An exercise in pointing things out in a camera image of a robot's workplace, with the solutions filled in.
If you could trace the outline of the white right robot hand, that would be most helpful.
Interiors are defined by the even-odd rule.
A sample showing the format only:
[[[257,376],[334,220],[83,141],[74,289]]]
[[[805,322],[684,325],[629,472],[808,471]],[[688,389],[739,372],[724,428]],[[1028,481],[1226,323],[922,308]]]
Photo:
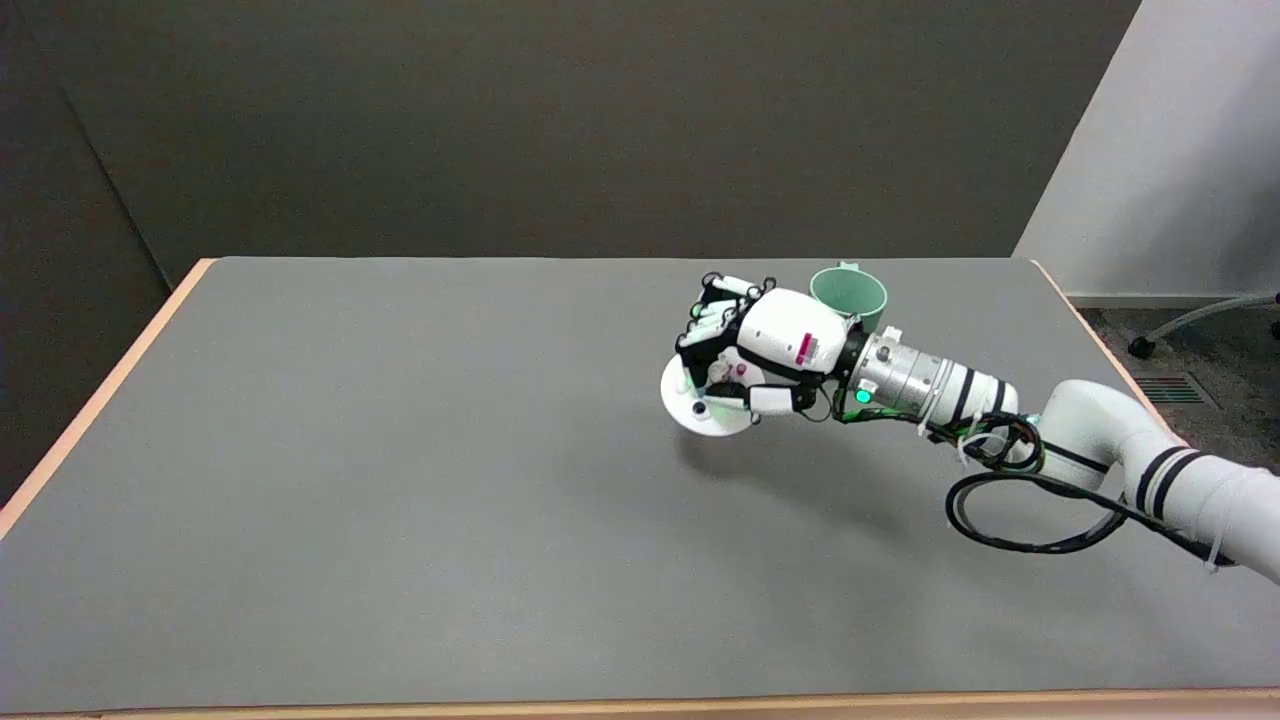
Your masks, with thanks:
[[[812,296],[718,272],[701,278],[659,391],[669,416],[698,436],[728,437],[765,416],[835,416],[828,386],[846,383],[869,334]]]

